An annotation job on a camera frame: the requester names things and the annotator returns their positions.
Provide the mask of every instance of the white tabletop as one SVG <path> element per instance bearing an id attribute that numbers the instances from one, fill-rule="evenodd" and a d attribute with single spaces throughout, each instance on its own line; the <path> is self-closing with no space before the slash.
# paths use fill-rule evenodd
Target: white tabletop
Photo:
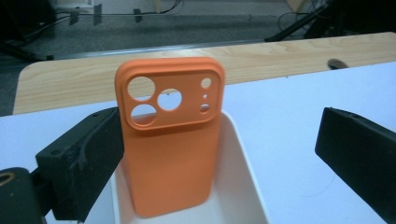
<path id="1" fill-rule="evenodd" d="M 396 132 L 396 63 L 227 86 L 223 110 L 242 137 L 272 223 L 384 223 L 315 154 L 323 108 L 347 110 Z M 36 168 L 35 154 L 115 102 L 0 118 L 0 170 Z M 110 186 L 86 223 L 111 223 Z"/>

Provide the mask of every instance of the wooden table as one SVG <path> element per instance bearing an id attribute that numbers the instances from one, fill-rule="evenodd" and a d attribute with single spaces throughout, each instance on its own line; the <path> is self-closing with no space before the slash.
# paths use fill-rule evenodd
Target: wooden table
<path id="1" fill-rule="evenodd" d="M 328 70 L 338 59 L 350 67 L 396 61 L 396 34 L 181 49 L 33 63 L 21 71 L 13 114 L 115 100 L 114 76 L 138 58 L 208 56 L 224 67 L 227 84 Z M 148 94 L 144 86 L 139 96 Z"/>

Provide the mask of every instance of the white container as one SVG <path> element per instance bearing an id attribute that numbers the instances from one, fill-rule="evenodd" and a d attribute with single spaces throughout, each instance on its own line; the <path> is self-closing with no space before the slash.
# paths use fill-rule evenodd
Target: white container
<path id="1" fill-rule="evenodd" d="M 163 216 L 143 218 L 134 212 L 123 172 L 111 179 L 115 223 L 268 223 L 257 183 L 229 116 L 222 114 L 219 151 L 212 191 L 206 202 Z"/>

